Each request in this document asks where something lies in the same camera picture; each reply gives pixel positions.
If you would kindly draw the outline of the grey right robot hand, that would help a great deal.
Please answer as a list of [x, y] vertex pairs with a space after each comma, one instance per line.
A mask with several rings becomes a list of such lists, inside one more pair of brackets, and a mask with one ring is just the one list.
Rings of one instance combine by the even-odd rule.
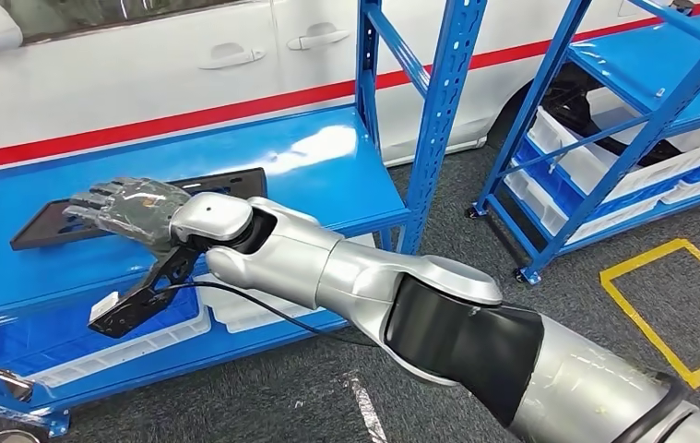
[[172, 248], [170, 219], [191, 196], [149, 178], [118, 177], [69, 199], [63, 215], [145, 246], [155, 257]]

